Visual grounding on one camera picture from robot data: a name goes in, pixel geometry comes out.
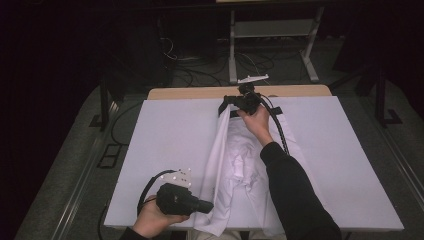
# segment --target white fabric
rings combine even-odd
[[[260,159],[262,146],[241,118],[229,119],[229,111],[228,107],[220,116],[218,132],[206,167],[204,179],[215,181],[204,181],[199,196],[200,199],[211,199],[213,194],[214,208],[207,215],[197,214],[194,228],[220,236],[231,214],[234,188],[244,187],[264,234],[281,235],[284,229],[279,221],[275,221],[278,215],[269,193],[266,168]],[[283,128],[290,155],[308,173],[309,168],[284,115],[278,115],[277,118]],[[271,118],[269,126],[274,141],[282,145],[278,129]]]

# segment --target shirt sleeve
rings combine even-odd
[[[126,228],[124,234],[122,234],[119,240],[147,240],[149,238],[145,238],[140,234],[134,232],[131,228]]]
[[[302,166],[276,142],[261,151],[269,190],[288,240],[341,239],[340,229],[315,195]]]

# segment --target hand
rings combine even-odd
[[[156,205],[156,200],[151,200],[144,204],[133,230],[145,238],[152,238],[159,235],[169,225],[183,222],[189,218],[190,216],[165,215]]]
[[[237,114],[243,119],[247,129],[256,136],[262,146],[274,141],[269,133],[269,112],[264,106],[259,105],[253,115],[249,115],[243,110],[238,110]]]

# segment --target white table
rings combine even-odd
[[[337,97],[271,100],[274,106],[283,109],[322,200],[342,230],[403,229]],[[106,226],[132,226],[142,190],[151,177],[163,170],[191,168],[190,190],[194,196],[199,195],[221,102],[222,98],[143,103],[105,219]],[[158,180],[148,195],[155,194],[162,184]],[[258,229],[259,223],[241,189],[236,191],[234,202],[238,204],[232,207],[228,228]],[[190,229],[193,219],[176,224],[173,229]]]

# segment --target floor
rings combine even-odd
[[[302,38],[239,42],[236,49],[239,78],[267,73],[269,80],[258,85],[311,84],[299,56],[304,44]],[[316,42],[311,60],[320,84],[330,85],[346,75],[332,69],[342,44],[340,38]],[[183,57],[178,61],[170,87],[228,85],[227,56],[228,52],[222,48],[215,59]],[[352,79],[332,93],[339,98],[405,230],[354,232],[350,239],[424,239],[424,205],[417,191],[422,190],[420,184],[424,182],[421,161],[424,158],[424,123],[409,107],[403,93],[387,82],[386,108],[394,109],[403,124],[382,128],[373,116],[374,91],[369,96],[357,96],[354,91],[357,81]],[[119,238],[122,230],[107,228],[101,223],[125,158],[126,144],[130,142],[146,97],[128,95],[124,101],[113,103],[111,123],[100,132],[99,128],[89,127],[93,116],[100,113],[99,89],[93,91],[82,106],[17,239]],[[114,167],[98,167],[100,161],[103,161],[102,166],[112,166],[115,160]],[[413,171],[404,172],[402,169],[408,168],[405,164]],[[169,234],[166,232],[160,238],[167,239]]]

